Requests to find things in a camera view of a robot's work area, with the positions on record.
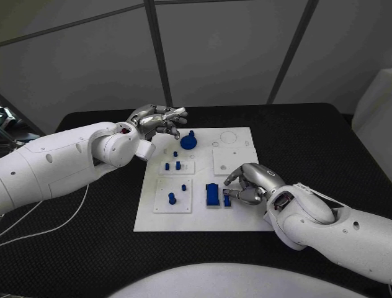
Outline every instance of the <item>hole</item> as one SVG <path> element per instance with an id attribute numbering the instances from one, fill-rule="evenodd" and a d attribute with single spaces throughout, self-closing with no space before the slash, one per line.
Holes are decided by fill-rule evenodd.
<path id="1" fill-rule="evenodd" d="M 49 163 L 53 163 L 53 157 L 52 157 L 50 154 L 46 155 L 46 161 L 47 161 Z"/>

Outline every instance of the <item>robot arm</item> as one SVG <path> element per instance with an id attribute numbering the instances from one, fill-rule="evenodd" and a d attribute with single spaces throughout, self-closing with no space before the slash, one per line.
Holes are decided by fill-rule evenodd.
<path id="1" fill-rule="evenodd" d="M 172 121 L 184 124 L 185 115 L 184 108 L 148 105 L 125 122 L 100 122 L 28 142 L 0 158 L 0 215 L 76 191 L 125 166 L 134 155 L 147 161 L 154 152 L 147 139 L 155 132 L 178 138 Z"/>
<path id="2" fill-rule="evenodd" d="M 285 185 L 275 172 L 257 164 L 243 164 L 224 185 L 236 178 L 243 190 L 224 190 L 224 194 L 247 204 L 266 198 L 263 219 L 289 248 L 311 246 L 332 263 L 392 285 L 390 219 L 341 203 L 342 207 L 329 209 L 315 191 L 302 184 Z"/>

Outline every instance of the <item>black table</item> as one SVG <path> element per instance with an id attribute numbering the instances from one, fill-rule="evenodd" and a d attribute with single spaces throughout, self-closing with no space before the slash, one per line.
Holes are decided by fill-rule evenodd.
<path id="1" fill-rule="evenodd" d="M 185 127 L 250 127 L 259 163 L 289 184 L 302 182 L 352 208 L 392 219 L 392 183 L 331 105 L 190 107 L 187 111 Z M 122 121 L 129 113 L 73 113 L 57 130 Z M 272 232 L 134 233 L 144 172 L 145 163 L 134 158 L 90 184 L 83 207 L 62 229 L 0 247 L 0 292 L 105 297 L 171 267 L 231 262 L 282 268 L 364 295 L 386 295 L 386 285 L 329 263 L 314 249 L 291 250 Z M 46 201 L 0 242 L 56 227 L 82 196 L 83 189 Z M 4 216 L 0 231 L 31 206 Z"/>

